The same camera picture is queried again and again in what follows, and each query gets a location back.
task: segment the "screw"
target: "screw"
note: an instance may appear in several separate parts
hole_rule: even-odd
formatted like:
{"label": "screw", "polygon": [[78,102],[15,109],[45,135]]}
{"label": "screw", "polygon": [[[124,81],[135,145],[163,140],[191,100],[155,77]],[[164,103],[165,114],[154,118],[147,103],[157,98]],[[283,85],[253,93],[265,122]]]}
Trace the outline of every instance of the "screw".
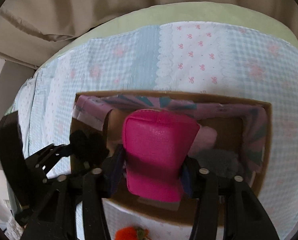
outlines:
{"label": "screw", "polygon": [[235,176],[235,177],[234,177],[234,180],[235,180],[236,182],[242,182],[242,181],[243,181],[243,178],[242,178],[241,176]]}
{"label": "screw", "polygon": [[102,173],[102,169],[94,168],[94,169],[91,170],[91,173],[94,174],[94,175],[100,174],[100,173]]}
{"label": "screw", "polygon": [[201,173],[201,174],[203,174],[203,175],[207,175],[207,174],[209,174],[209,170],[208,169],[206,169],[206,168],[201,168],[200,170],[199,170],[199,172]]}
{"label": "screw", "polygon": [[67,176],[66,176],[66,175],[59,175],[59,176],[57,177],[57,180],[58,180],[59,182],[65,181],[66,179],[67,179]]}

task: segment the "pink soft object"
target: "pink soft object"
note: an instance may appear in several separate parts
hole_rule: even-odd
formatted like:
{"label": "pink soft object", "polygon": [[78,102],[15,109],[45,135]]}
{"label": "pink soft object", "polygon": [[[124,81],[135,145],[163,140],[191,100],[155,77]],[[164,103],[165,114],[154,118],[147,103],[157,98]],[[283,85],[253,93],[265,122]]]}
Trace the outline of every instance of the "pink soft object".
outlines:
{"label": "pink soft object", "polygon": [[188,156],[194,156],[201,150],[212,149],[216,143],[218,133],[215,129],[201,125],[199,127],[200,129],[191,145]]}
{"label": "pink soft object", "polygon": [[138,110],[123,124],[127,187],[141,197],[177,202],[180,167],[199,130],[196,120],[168,111]]}

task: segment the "orange plush toy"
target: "orange plush toy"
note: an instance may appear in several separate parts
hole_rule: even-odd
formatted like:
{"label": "orange plush toy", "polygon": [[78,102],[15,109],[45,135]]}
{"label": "orange plush toy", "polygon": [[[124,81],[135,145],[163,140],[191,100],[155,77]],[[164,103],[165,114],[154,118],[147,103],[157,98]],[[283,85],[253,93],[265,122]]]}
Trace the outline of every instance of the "orange plush toy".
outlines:
{"label": "orange plush toy", "polygon": [[149,230],[141,227],[122,228],[116,232],[114,240],[150,240]]}

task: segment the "brown fabric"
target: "brown fabric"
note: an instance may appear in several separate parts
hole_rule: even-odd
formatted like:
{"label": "brown fabric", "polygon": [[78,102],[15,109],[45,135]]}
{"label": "brown fabric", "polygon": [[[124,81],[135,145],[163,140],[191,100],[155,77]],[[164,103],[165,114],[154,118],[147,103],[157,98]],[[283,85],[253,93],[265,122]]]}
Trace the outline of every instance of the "brown fabric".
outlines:
{"label": "brown fabric", "polygon": [[287,25],[298,38],[294,0],[6,0],[0,9],[0,57],[40,66],[76,37],[115,17],[185,1],[231,3],[259,11]]}

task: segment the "cardboard box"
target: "cardboard box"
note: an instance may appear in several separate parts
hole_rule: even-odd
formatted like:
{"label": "cardboard box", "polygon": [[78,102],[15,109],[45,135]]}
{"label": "cardboard box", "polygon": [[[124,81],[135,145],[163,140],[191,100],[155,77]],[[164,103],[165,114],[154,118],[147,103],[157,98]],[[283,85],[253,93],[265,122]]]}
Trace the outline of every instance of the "cardboard box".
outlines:
{"label": "cardboard box", "polygon": [[[139,90],[126,90],[126,91],[98,91],[98,92],[83,92],[76,94],[75,103],[80,95],[97,96],[97,97],[109,97],[117,94],[131,94],[139,96],[152,96],[162,97],[168,96],[172,99],[191,100],[196,103],[220,103],[220,104],[246,104],[246,105],[258,105],[262,106],[268,116],[267,126],[267,138],[264,148],[263,167],[260,174],[256,174],[252,190],[256,195],[259,194],[267,166],[270,154],[271,146],[271,104],[267,102],[261,102],[251,99],[233,98],[218,95],[209,94],[197,94],[186,92],[171,92],[171,91],[139,91]],[[112,110],[107,116],[104,124],[103,134],[107,141],[107,147],[112,153],[115,149],[115,142],[121,138],[122,124],[124,119],[130,114],[130,112]],[[243,122],[241,118],[210,118],[206,120],[199,120],[201,125],[207,125],[214,128],[218,132],[217,141],[215,144],[216,149],[223,149],[234,151],[239,154],[242,143]],[[75,130],[83,130],[86,134],[95,132],[94,128],[76,120],[72,119],[71,132]],[[74,156],[70,157],[72,172],[78,171],[83,166],[75,159]],[[186,197],[180,202],[178,211],[165,210],[153,206],[149,206],[143,203],[137,202],[138,196],[129,193],[126,187],[124,179],[121,180],[118,192],[109,200],[124,208],[127,208],[133,212],[141,213],[144,216],[149,216],[155,220],[164,220],[179,225],[192,225],[194,221],[194,215],[196,210],[197,201],[193,199],[187,199]],[[223,207],[220,206],[219,222],[223,223]]]}

